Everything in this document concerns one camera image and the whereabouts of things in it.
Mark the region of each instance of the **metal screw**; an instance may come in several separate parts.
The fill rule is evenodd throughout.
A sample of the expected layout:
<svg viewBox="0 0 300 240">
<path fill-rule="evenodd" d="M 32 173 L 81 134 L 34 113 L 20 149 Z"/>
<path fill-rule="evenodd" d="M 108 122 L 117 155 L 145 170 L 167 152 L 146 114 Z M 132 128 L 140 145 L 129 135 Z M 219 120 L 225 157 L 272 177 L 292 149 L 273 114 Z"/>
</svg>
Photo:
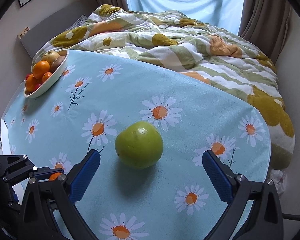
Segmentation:
<svg viewBox="0 0 300 240">
<path fill-rule="evenodd" d="M 272 180 L 272 179 L 267 179 L 267 183 L 268 183 L 269 185 L 272 185 L 272 184 L 273 184 L 273 180 Z"/>
<path fill-rule="evenodd" d="M 237 179 L 238 179 L 238 181 L 243 181 L 243 180 L 245 180 L 245 176 L 243 176 L 242 174 L 238 174 Z"/>
<path fill-rule="evenodd" d="M 30 184 L 34 184 L 34 183 L 35 183 L 35 178 L 30 178 L 30 179 L 29 179 L 29 183 L 30 183 Z"/>
<path fill-rule="evenodd" d="M 65 180 L 66 179 L 66 175 L 65 174 L 61 174 L 58 176 L 58 180 Z"/>
</svg>

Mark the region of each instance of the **blanket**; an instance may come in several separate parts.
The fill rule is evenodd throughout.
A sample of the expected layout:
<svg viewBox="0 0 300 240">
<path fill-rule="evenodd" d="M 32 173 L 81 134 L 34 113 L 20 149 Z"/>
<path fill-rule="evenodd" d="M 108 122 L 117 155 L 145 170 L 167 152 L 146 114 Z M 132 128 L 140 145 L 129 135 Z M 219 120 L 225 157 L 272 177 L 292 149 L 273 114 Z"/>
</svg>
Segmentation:
<svg viewBox="0 0 300 240">
<path fill-rule="evenodd" d="M 176 10 L 132 12 L 104 4 L 83 26 L 46 43 L 34 56 L 33 65 L 45 52 L 58 49 L 94 51 L 151 63 L 240 98 L 258 109 L 268 125 L 271 167 L 281 170 L 290 163 L 295 135 L 278 91 L 276 68 L 260 49 L 225 29 Z M 251 145 L 262 139 L 257 126 L 254 120 L 242 118 L 242 137 L 252 135 L 247 136 L 253 138 Z"/>
</svg>

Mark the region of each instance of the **fruit bowl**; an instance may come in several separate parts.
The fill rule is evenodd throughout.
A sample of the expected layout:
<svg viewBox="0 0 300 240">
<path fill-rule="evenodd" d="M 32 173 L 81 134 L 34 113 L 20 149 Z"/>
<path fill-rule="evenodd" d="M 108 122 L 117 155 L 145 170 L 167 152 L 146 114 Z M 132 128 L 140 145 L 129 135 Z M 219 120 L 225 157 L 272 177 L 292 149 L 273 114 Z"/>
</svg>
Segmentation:
<svg viewBox="0 0 300 240">
<path fill-rule="evenodd" d="M 63 49 L 61 51 L 58 51 L 60 56 L 65 56 L 65 59 L 60 64 L 60 66 L 55 70 L 55 72 L 48 78 L 46 82 L 44 82 L 36 91 L 31 93 L 30 95 L 26 94 L 26 88 L 24 88 L 23 96 L 25 98 L 37 98 L 41 96 L 44 92 L 46 92 L 50 87 L 53 86 L 53 84 L 59 79 L 59 77 L 62 75 L 62 73 L 65 71 L 67 66 L 67 59 L 68 59 L 68 51 L 66 49 Z"/>
</svg>

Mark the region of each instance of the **gray headboard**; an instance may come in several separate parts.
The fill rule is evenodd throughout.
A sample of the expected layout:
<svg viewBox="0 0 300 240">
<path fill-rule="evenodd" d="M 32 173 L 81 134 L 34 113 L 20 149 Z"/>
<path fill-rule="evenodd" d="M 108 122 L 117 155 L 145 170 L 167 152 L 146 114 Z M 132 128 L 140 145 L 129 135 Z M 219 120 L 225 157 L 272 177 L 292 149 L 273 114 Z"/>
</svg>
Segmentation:
<svg viewBox="0 0 300 240">
<path fill-rule="evenodd" d="M 96 0 L 80 0 L 70 4 L 37 24 L 20 41 L 33 58 L 44 44 L 69 28 L 81 15 L 85 14 L 88 18 L 98 6 Z"/>
</svg>

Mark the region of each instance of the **floral tablecloth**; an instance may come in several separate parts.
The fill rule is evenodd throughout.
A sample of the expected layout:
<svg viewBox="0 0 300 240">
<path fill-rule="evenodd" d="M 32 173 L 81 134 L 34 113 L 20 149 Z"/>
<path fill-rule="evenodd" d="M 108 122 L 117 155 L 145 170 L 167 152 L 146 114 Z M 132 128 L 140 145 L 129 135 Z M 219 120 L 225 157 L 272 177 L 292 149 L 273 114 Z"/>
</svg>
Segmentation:
<svg viewBox="0 0 300 240">
<path fill-rule="evenodd" d="M 164 150 L 156 165 L 138 171 L 120 162 L 114 140 L 140 120 L 158 128 Z M 265 180 L 270 159 L 269 131 L 253 106 L 180 73 L 94 52 L 70 50 L 56 84 L 35 99 L 20 93 L 4 121 L 11 153 L 27 154 L 39 167 L 67 173 L 89 149 L 103 149 L 76 203 L 100 240 L 203 239 L 226 203 L 202 167 L 202 153 L 211 149 L 255 181 Z"/>
</svg>

